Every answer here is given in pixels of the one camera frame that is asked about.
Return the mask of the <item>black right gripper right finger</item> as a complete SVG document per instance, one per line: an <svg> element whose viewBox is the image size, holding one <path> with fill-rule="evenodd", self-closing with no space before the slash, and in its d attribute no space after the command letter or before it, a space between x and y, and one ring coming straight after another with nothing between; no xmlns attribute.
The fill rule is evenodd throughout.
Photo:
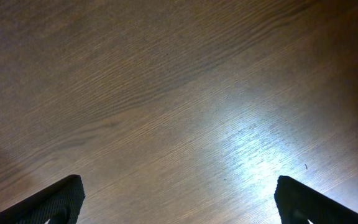
<svg viewBox="0 0 358 224"><path fill-rule="evenodd" d="M285 175L274 193L282 224L358 224L358 213Z"/></svg>

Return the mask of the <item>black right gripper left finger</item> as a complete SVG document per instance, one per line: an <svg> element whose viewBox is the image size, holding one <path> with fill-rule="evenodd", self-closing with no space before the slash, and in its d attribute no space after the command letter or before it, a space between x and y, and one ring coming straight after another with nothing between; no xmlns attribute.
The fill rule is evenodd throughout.
<svg viewBox="0 0 358 224"><path fill-rule="evenodd" d="M69 175L0 212L0 224L76 224L85 199L80 175Z"/></svg>

